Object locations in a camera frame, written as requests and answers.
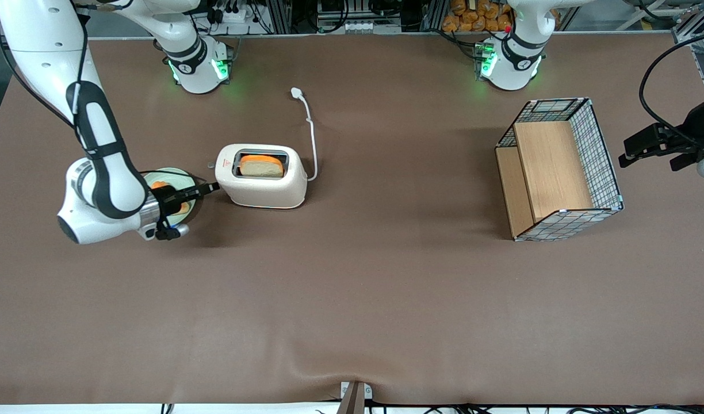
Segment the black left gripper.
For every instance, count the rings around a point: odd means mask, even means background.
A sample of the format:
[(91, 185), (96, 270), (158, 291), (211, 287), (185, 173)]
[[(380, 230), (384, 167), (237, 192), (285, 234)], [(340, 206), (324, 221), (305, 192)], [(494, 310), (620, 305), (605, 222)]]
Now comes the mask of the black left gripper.
[(658, 121), (631, 135), (623, 144), (625, 153), (618, 157), (620, 168), (641, 160), (643, 152), (658, 157), (675, 155), (669, 161), (674, 172), (693, 164), (699, 167), (704, 160), (704, 102), (691, 109), (680, 125)]

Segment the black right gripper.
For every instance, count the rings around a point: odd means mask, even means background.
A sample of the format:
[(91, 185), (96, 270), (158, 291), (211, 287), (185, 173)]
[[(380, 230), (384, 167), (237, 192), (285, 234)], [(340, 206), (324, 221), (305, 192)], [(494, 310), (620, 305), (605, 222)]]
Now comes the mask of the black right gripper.
[(158, 202), (159, 215), (156, 223), (155, 238), (177, 239), (189, 233), (187, 224), (171, 226), (168, 216), (178, 213), (185, 201), (200, 200), (214, 191), (220, 190), (218, 183), (203, 183), (183, 189), (183, 197), (171, 185), (154, 188), (154, 197)]

